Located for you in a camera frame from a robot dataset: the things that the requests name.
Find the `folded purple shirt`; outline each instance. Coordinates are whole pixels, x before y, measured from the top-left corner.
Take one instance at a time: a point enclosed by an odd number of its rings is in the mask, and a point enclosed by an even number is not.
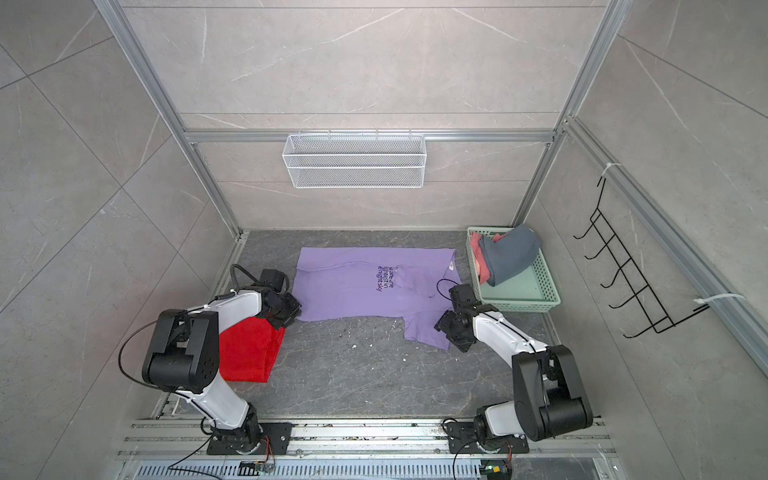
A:
[[[304,247],[293,281],[298,319],[402,317],[407,340],[447,350],[449,341],[434,326],[452,305],[436,284],[441,278],[461,282],[454,255],[448,248]],[[442,282],[440,291],[448,296],[451,286]]]

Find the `gray marble floor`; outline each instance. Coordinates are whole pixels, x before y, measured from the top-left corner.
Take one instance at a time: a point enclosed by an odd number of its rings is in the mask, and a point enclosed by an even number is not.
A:
[[[301,247],[455,248],[469,281],[461,231],[261,230],[251,232],[239,263],[258,275],[277,268],[292,279]],[[538,314],[508,318],[534,338],[550,342]],[[471,415],[512,398],[512,374],[482,343],[468,353],[407,341],[402,319],[360,317],[296,322],[289,326],[267,384],[233,388],[260,415]]]

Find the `gray cloth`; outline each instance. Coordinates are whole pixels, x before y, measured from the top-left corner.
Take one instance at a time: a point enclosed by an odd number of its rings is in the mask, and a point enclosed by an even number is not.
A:
[[[533,230],[521,225],[513,228],[495,242],[491,237],[480,239],[485,265],[491,272],[488,285],[496,286],[522,272],[536,260],[541,240]]]

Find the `vertical metal post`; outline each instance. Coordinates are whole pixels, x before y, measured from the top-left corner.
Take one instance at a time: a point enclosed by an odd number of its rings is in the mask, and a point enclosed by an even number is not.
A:
[[[513,227],[523,223],[528,216],[528,212],[531,211],[541,185],[544,183],[544,179],[547,177],[547,173],[549,173],[549,169],[554,163],[554,158],[557,157],[558,150],[560,150],[562,145],[564,123],[568,121],[568,117],[576,115],[581,104],[584,103],[589,87],[592,86],[600,66],[603,65],[603,60],[605,60],[608,51],[611,49],[616,34],[621,24],[624,23],[624,19],[627,17],[627,12],[629,12],[631,6],[632,0],[611,0],[611,3],[606,7],[605,15],[603,15],[603,20],[600,22],[587,57],[584,59],[584,64],[576,76],[576,81],[571,89],[571,93],[568,95],[565,106],[562,112],[560,112],[557,126],[554,129],[554,140],[547,146],[544,154],[541,156],[541,160],[538,162],[536,171],[531,178],[531,182],[528,184],[528,189],[525,191],[525,195],[512,221],[511,225]]]
[[[123,13],[123,9],[116,0],[94,0],[94,3],[101,12],[101,16],[104,17],[104,21],[107,22],[107,25],[109,25],[109,28],[112,30],[118,44],[123,49],[131,67],[133,67],[139,80],[147,90],[149,97],[152,99],[152,103],[154,103],[160,116],[168,126],[168,130],[170,130],[176,143],[179,144],[179,148],[181,148],[184,156],[192,166],[192,170],[194,170],[197,178],[199,178],[200,182],[203,184],[211,202],[216,207],[216,210],[219,211],[222,220],[224,220],[224,223],[232,233],[232,236],[238,238],[242,233],[242,230],[237,224],[237,220],[235,220],[235,216],[232,213],[229,204],[224,199],[224,195],[221,193],[221,190],[219,190],[219,185],[216,182],[216,179],[211,172],[209,172],[200,153],[185,138],[181,117],[176,111],[173,103],[170,101],[168,93],[163,89],[163,85],[160,83],[157,73],[155,73],[152,65],[147,59],[147,54],[141,47],[141,44],[136,37],[136,33],[128,23],[128,19]]]

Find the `wall-mounted basket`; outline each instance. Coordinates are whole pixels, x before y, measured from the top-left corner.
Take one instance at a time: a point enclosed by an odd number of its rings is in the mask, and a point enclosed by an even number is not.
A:
[[[427,147],[417,134],[294,134],[283,160],[296,188],[421,187]]]

